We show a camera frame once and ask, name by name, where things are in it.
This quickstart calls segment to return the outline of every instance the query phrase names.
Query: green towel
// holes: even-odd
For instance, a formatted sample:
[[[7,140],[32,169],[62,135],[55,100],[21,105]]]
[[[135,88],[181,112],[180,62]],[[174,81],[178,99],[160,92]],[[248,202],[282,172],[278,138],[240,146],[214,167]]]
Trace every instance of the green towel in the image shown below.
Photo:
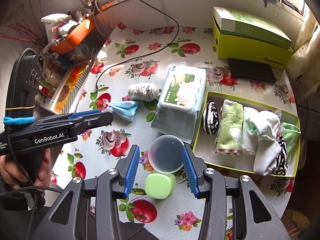
[[[239,155],[241,152],[243,106],[224,100],[218,131],[217,150],[225,155]]]
[[[293,125],[292,123],[281,122],[280,125],[282,125],[285,128],[285,131],[281,135],[283,136],[287,144],[287,154],[289,162],[291,160],[292,150],[301,132],[299,128]]]

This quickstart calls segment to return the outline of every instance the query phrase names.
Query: white towel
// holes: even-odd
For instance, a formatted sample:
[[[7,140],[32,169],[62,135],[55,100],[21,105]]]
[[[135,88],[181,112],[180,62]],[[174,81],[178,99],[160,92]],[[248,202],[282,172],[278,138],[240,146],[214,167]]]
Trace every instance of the white towel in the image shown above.
[[[255,155],[257,152],[258,137],[248,132],[246,121],[250,117],[259,116],[259,112],[251,107],[243,108],[243,125],[242,125],[242,153],[247,155]]]
[[[259,115],[251,116],[246,124],[248,133],[258,137],[253,171],[263,176],[270,174],[276,168],[275,159],[281,151],[276,141],[280,120],[272,112],[261,111]]]

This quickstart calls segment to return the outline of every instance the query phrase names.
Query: human hand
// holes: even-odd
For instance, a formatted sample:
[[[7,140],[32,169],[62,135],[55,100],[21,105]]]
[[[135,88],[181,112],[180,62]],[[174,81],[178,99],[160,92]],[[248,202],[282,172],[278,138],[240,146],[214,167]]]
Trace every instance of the human hand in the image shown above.
[[[0,156],[0,175],[5,183],[7,183],[12,189],[20,188],[19,182],[27,182],[27,178],[23,175],[22,171],[16,165],[15,161],[10,155]],[[35,186],[50,185],[51,179],[51,160],[50,149],[43,150],[42,163],[39,168],[38,178],[36,179]]]

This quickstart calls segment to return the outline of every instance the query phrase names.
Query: floral tablecloth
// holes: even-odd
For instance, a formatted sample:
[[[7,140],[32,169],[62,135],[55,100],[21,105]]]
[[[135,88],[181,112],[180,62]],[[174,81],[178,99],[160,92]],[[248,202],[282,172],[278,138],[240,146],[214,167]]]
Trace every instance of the floral tablecloth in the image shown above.
[[[103,60],[97,62],[89,74],[83,97],[77,111],[90,109],[105,110],[108,105],[103,99],[115,103],[127,100],[129,85],[150,82],[162,89],[170,66],[188,65],[207,70],[206,91],[223,92],[272,105],[297,115],[291,86],[285,72],[274,69],[277,82],[238,80],[230,75],[228,62],[219,60],[213,45],[212,29],[181,27],[177,39],[163,51],[130,63],[111,68],[100,78],[99,91],[95,83],[100,73],[108,66],[127,59],[157,51],[170,43],[177,27],[165,27],[149,31],[132,30],[119,24],[106,41],[102,51]],[[53,168],[52,180],[64,188],[73,176],[94,178],[116,166],[132,144],[141,150],[140,164],[130,198],[118,201],[119,216],[123,222],[145,223],[145,228],[155,237],[166,239],[197,239],[202,223],[204,200],[196,200],[188,188],[184,170],[176,173],[177,187],[172,196],[164,200],[148,197],[144,191],[146,176],[153,171],[148,160],[148,149],[160,133],[150,128],[156,114],[157,99],[140,103],[132,122],[117,114],[108,127],[88,130],[78,141],[63,147]],[[113,143],[103,143],[102,137]],[[240,174],[218,169],[222,174],[238,177]],[[282,216],[292,191],[294,178],[252,176],[268,198],[277,214]],[[226,239],[232,239],[232,205],[227,198],[228,214]]]

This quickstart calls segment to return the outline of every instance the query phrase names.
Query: wet wipes package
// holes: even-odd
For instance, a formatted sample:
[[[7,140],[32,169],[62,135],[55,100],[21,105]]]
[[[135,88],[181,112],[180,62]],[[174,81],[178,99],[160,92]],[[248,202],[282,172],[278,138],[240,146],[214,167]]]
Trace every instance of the wet wipes package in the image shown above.
[[[151,128],[191,143],[201,109],[205,81],[204,69],[172,66]]]

